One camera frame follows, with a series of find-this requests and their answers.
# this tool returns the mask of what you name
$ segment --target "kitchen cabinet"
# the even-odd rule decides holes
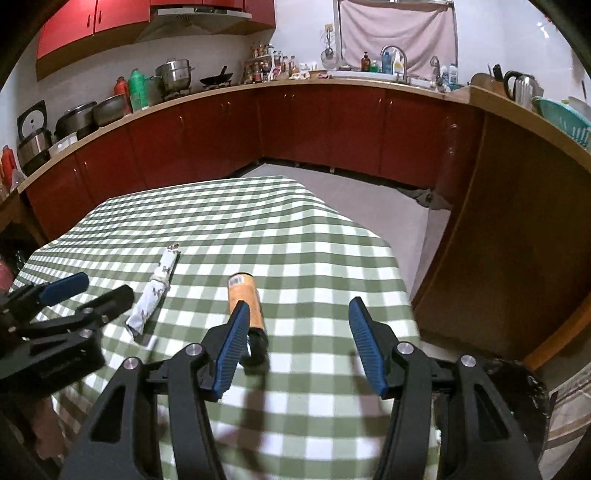
[[[244,0],[202,0],[203,5],[211,5],[213,7],[234,8],[242,10],[244,8]]]
[[[50,241],[74,227],[96,206],[74,155],[46,171],[27,189],[26,195]]]
[[[329,159],[330,86],[305,85],[291,94],[294,160],[326,165]]]
[[[150,0],[98,0],[95,32],[150,21]]]
[[[129,124],[135,158],[149,189],[201,180],[190,162],[184,130],[180,106]]]
[[[189,161],[199,180],[215,180],[232,170],[225,135],[226,101],[214,95],[181,105]]]
[[[380,88],[330,88],[329,166],[379,174],[385,103],[385,90]]]
[[[294,159],[294,125],[291,87],[261,89],[256,93],[262,155]]]
[[[228,159],[232,171],[247,166],[261,158],[258,118],[255,94],[251,90],[224,95],[226,101],[226,125],[224,132],[229,140]]]
[[[379,176],[434,188],[443,161],[446,124],[442,101],[389,91]]]
[[[69,0],[43,26],[37,58],[95,32],[96,0]]]
[[[252,21],[275,28],[275,0],[244,0],[244,11]]]
[[[77,150],[76,160],[97,205],[113,197],[147,189],[126,126]]]

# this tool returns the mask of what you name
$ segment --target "green thermos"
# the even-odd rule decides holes
[[[148,96],[146,95],[147,78],[138,69],[133,69],[129,76],[129,99],[134,112],[148,106]]]

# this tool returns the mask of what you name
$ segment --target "dish rack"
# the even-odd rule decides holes
[[[540,115],[548,122],[560,128],[583,148],[589,146],[591,122],[583,115],[568,105],[548,98],[534,97],[532,101]]]

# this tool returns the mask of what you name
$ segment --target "pink curtain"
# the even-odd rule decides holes
[[[380,60],[386,45],[401,47],[408,57],[408,74],[430,80],[431,58],[441,65],[456,62],[456,28],[453,6],[428,2],[339,0],[344,58],[361,67],[363,52]]]

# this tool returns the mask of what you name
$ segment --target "table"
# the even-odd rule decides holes
[[[40,320],[70,314],[123,284],[139,298],[173,243],[181,255],[171,289],[146,325],[155,345],[148,351],[134,343],[125,315],[104,328],[107,365],[55,395],[66,436],[75,437],[126,357],[169,358],[225,323],[226,282],[243,271],[256,278],[271,370],[247,377],[239,366],[222,400],[207,405],[226,473],[236,479],[371,476],[391,404],[373,394],[363,375],[349,301],[361,296],[374,320],[416,345],[418,329],[390,247],[293,180],[219,180],[108,200],[40,248],[15,286],[88,274],[86,293],[45,309]],[[158,401],[166,413],[166,397]],[[164,477],[175,478],[169,432],[161,456]]]

